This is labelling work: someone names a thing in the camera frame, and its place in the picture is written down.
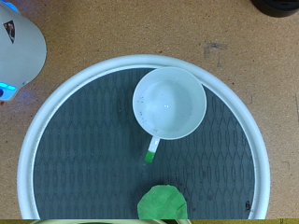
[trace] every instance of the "green paper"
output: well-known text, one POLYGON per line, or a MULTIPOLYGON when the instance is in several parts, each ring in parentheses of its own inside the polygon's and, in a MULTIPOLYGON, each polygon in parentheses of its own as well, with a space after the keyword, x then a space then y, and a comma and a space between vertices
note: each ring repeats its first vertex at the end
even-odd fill
POLYGON ((187 203, 176 187, 158 185, 146 193, 138 206, 140 219, 187 219, 187 203))
POLYGON ((144 159, 144 161, 152 162, 154 157, 155 157, 155 153, 148 151, 148 153, 146 155, 146 159, 144 159))

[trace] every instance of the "textured rubber mat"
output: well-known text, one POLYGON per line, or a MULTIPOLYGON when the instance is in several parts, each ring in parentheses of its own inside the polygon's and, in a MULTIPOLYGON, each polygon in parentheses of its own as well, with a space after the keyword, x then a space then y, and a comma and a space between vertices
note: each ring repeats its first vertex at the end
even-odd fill
POLYGON ((179 140, 162 140, 154 162, 143 161, 151 136, 135 120, 132 98, 151 70, 100 77, 59 108, 36 153, 40 218, 137 218, 138 202, 155 185, 177 187, 189 218, 248 218, 254 169, 247 137, 209 89, 201 125, 179 140))

